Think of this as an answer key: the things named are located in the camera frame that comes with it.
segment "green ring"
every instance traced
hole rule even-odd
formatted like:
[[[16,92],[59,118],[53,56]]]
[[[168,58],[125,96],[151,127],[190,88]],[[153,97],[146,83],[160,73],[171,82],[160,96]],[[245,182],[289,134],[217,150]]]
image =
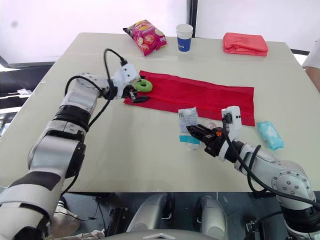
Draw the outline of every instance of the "green ring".
[[[151,92],[153,86],[152,83],[148,80],[145,80],[143,78],[140,78],[140,81],[136,82],[134,85],[135,89],[142,93],[148,93]]]

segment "snack bag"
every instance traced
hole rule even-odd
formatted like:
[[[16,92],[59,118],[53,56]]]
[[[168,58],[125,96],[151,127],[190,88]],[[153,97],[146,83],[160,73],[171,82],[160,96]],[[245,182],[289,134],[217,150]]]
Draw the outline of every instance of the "snack bag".
[[[147,20],[138,21],[130,27],[123,28],[123,31],[129,34],[144,56],[167,45],[164,33]]]

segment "robot forearm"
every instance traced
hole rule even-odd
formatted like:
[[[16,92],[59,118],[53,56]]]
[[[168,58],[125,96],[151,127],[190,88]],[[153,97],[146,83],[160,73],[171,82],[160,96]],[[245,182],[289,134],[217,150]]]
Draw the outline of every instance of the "robot forearm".
[[[246,166],[249,166],[253,152],[256,146],[250,143],[236,141],[237,130],[241,126],[240,110],[228,107],[222,110],[222,117],[231,114],[229,132],[231,144],[235,151],[243,160]],[[187,126],[189,133],[204,142],[205,151],[213,157],[219,157],[234,163],[234,168],[247,175],[248,172],[243,167],[226,141],[224,129],[216,127],[214,129],[206,128],[203,125]],[[259,149],[254,158],[252,173],[259,178],[271,190],[278,191],[291,196],[302,197],[307,200],[316,201],[314,192],[311,190],[310,182],[304,170],[295,162],[280,161],[268,152]],[[305,236],[305,233],[317,234],[320,230],[320,212],[317,208],[309,203],[289,199],[284,196],[276,196],[280,202],[283,216],[290,233],[294,236]]]
[[[86,150],[84,140],[97,98],[128,97],[125,89],[137,77],[134,66],[128,63],[112,81],[89,73],[74,77],[73,88],[29,153],[29,172],[0,194],[0,216],[4,220],[0,224],[0,240],[45,239],[65,179],[80,171]]]

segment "paper cup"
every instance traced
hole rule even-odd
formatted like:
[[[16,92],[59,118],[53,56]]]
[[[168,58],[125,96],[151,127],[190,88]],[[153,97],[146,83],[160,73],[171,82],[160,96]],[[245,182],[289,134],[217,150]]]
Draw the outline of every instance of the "paper cup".
[[[189,24],[179,24],[176,26],[178,49],[181,52],[188,52],[190,50],[193,30],[194,28]]]

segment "red towel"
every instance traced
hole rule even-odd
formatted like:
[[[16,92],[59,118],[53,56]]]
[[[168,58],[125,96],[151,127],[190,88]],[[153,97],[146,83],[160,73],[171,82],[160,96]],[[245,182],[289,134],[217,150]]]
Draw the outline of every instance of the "red towel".
[[[227,54],[267,56],[268,46],[261,35],[227,32],[223,37],[223,51]]]
[[[145,76],[153,85],[151,92],[141,93],[150,99],[142,103],[132,103],[127,98],[124,100],[125,104],[173,113],[177,113],[178,109],[196,107],[200,117],[214,120],[222,119],[221,109],[239,106],[242,124],[255,125],[253,87],[223,86],[147,71],[140,71],[140,76]]]

